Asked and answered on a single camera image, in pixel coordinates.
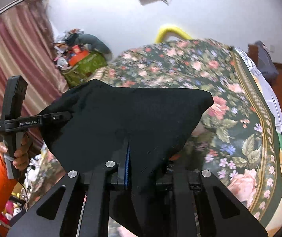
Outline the left hand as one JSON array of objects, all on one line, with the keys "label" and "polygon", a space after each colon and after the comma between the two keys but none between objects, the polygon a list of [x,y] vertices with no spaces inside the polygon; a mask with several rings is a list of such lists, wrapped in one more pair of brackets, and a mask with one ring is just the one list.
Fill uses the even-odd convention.
[{"label": "left hand", "polygon": [[[15,160],[13,161],[13,166],[19,171],[25,170],[29,164],[29,158],[28,158],[29,148],[30,148],[29,137],[27,134],[24,134],[21,140],[20,148],[16,150],[14,153]],[[7,146],[4,143],[0,142],[0,156],[2,158],[2,161],[5,161],[4,155],[7,153],[7,151],[8,151]]]}]

